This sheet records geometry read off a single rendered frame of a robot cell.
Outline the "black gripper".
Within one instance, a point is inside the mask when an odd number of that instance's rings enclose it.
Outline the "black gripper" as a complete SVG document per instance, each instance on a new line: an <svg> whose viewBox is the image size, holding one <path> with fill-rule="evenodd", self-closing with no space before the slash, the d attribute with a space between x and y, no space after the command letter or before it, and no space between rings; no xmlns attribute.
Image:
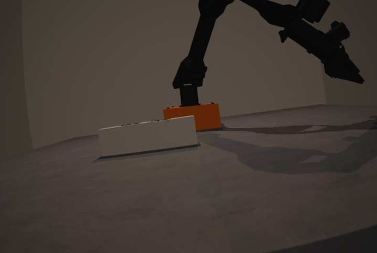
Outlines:
<svg viewBox="0 0 377 253"><path fill-rule="evenodd" d="M359 74L360 70L349 59L344 45L342 46L341 42L337 45L335 43L330 45L327 41L325 35L315 29L304 48L309 54L312 53L321 60L325 73L331 78L363 84L364 79Z"/></svg>

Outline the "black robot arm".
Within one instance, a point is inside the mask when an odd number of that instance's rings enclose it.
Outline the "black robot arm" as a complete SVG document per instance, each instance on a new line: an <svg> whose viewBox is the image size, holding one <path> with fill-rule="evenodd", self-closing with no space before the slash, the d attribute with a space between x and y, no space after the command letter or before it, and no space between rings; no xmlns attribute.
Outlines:
<svg viewBox="0 0 377 253"><path fill-rule="evenodd" d="M314 32L309 23L319 22L331 4L327 0L299 0L296 6L282 5L268 0L240 0L257 10L269 24L284 27L278 34L284 43L287 37L302 47L308 42ZM234 0L199 0L200 18L188 56L180 63L172 82L174 89L180 89L181 105L201 105L198 99L197 87L203 86L207 66L204 65L204 55L211 38L215 21ZM306 21L302 20L305 19ZM322 32L323 33L323 32ZM350 32L343 22L331 23L331 30L323 33L327 42L336 45L350 37ZM184 85L192 84L192 85Z"/></svg>

